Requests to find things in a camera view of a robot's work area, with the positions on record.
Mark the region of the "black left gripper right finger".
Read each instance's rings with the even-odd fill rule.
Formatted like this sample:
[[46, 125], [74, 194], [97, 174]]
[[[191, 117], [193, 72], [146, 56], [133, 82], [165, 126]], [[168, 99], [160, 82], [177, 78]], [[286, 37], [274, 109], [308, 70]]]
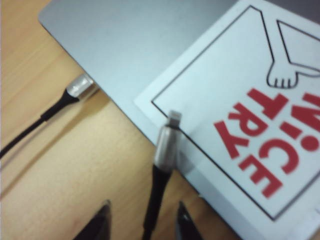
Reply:
[[175, 221], [176, 240], [199, 240], [200, 233], [196, 228], [187, 208], [182, 201], [179, 202]]

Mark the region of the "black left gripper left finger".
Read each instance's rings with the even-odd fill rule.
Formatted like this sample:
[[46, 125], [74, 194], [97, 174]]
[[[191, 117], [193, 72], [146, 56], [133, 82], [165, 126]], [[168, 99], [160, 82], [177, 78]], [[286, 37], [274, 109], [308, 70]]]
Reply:
[[112, 205], [106, 200], [74, 240], [110, 240], [112, 231]]

